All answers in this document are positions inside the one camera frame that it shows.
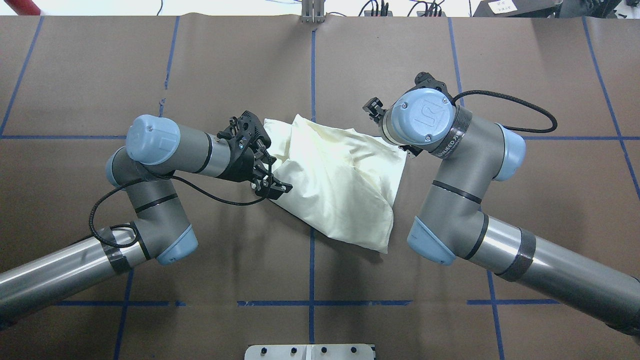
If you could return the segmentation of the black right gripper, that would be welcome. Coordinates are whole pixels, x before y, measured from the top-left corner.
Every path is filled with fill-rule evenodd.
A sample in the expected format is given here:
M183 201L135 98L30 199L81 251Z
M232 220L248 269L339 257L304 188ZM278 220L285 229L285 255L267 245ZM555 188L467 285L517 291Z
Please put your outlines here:
M398 134L393 129L391 112L387 112L387 110L384 109L384 105L379 98L371 98L366 101L363 105L363 111L366 112L370 120L375 123L380 122L380 134L386 143L403 150L411 158L418 157L418 155L423 152L422 148L416 145L403 143L399 140Z

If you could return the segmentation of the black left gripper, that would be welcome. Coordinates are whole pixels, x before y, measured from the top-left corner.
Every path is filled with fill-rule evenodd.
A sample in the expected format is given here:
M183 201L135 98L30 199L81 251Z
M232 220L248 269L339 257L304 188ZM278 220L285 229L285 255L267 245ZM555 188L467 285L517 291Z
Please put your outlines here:
M269 177L268 166L274 164L275 157L268 152L272 142L259 117L244 111L239 117L231 117L229 123L216 134L218 139L226 140L230 148L230 161L217 178L237 183L253 182L254 194L259 198L277 200L282 194L289 193L292 184Z

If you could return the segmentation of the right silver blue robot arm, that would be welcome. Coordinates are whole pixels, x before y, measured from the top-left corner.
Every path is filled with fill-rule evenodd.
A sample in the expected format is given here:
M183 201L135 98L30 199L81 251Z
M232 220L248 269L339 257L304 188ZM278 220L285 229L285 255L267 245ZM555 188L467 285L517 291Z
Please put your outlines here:
M550 111L516 96L443 84L416 85L392 105L371 98L363 111L382 139L440 161L427 182L408 244L437 264L466 260L509 284L527 287L639 337L639 202L622 185L619 162L585 155L612 150L596 140L557 136ZM630 191L630 198L624 192Z

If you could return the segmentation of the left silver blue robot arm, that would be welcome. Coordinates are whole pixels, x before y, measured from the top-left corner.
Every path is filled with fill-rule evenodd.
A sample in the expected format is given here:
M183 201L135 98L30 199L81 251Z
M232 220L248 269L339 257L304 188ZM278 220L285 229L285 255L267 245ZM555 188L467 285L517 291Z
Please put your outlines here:
M217 134L165 117L138 116L125 145L106 162L112 190L91 208L89 235L1 274L2 330L144 262L170 265L193 253L199 242L174 182L234 207L290 193L292 185L274 175L271 144L262 121L250 111L231 117ZM226 200L178 173L247 182L256 199Z

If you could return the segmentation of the grey robot base mount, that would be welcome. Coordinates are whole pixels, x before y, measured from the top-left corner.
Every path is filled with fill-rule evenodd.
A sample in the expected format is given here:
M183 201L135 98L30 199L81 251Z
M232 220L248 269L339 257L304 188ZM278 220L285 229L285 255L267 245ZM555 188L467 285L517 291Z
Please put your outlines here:
M377 360L374 344L256 344L247 347L245 360Z

